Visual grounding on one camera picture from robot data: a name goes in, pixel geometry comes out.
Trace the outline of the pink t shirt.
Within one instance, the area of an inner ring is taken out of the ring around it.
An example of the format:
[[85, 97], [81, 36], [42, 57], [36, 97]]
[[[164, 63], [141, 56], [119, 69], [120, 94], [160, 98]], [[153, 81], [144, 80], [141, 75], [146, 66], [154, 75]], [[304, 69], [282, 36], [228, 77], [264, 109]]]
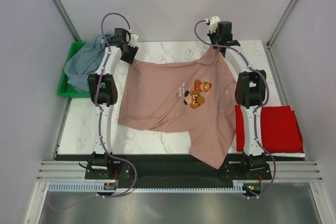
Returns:
[[236, 81], [209, 48], [189, 62], [135, 60], [128, 68], [118, 123], [135, 130], [188, 132], [189, 153], [220, 168], [236, 133]]

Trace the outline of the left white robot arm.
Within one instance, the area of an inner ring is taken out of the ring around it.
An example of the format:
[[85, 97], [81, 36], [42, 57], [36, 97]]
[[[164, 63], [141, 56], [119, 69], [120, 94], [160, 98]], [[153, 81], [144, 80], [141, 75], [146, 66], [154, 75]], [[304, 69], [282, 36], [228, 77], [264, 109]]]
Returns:
[[119, 61], [133, 64], [139, 50], [136, 45], [138, 38], [124, 28], [116, 28], [111, 38], [103, 39], [106, 47], [100, 67], [88, 75], [90, 98], [97, 111], [98, 139], [88, 159], [85, 179], [113, 179], [115, 176], [111, 158], [111, 119], [118, 101], [118, 89], [113, 73]]

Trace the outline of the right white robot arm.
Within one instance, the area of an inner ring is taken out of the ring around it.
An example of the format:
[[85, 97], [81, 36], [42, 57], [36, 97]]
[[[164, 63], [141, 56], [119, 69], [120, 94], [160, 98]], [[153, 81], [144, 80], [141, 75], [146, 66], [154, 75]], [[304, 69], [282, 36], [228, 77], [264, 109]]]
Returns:
[[269, 173], [265, 150], [261, 140], [261, 110], [269, 100], [266, 72], [256, 70], [233, 39], [232, 23], [214, 16], [207, 19], [208, 37], [238, 73], [235, 100], [243, 116], [244, 149], [240, 166], [241, 174], [248, 179]]

